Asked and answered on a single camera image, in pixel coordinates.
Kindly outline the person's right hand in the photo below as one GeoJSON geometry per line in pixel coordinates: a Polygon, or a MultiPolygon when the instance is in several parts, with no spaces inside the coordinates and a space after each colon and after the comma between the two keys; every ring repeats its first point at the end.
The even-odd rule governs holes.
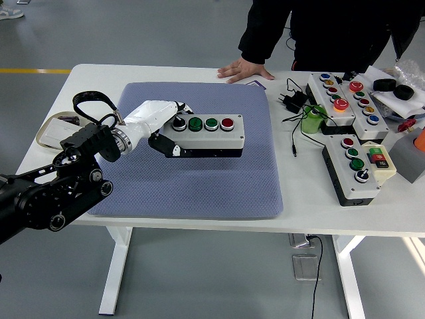
{"type": "Polygon", "coordinates": [[[242,57],[232,62],[231,64],[219,68],[217,70],[217,77],[221,79],[225,78],[226,82],[229,84],[233,84],[246,78],[250,78],[254,75],[261,76],[266,80],[275,79],[275,76],[270,74],[263,64],[248,62],[242,57]]]}

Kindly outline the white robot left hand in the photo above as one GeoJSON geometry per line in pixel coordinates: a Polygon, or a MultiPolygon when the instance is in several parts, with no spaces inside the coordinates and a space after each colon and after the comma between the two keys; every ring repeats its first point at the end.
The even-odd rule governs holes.
{"type": "Polygon", "coordinates": [[[116,133],[120,135],[124,144],[122,153],[127,155],[132,152],[140,140],[150,138],[179,112],[193,113],[184,102],[165,100],[143,102],[124,118],[124,124],[116,126],[116,133]]]}

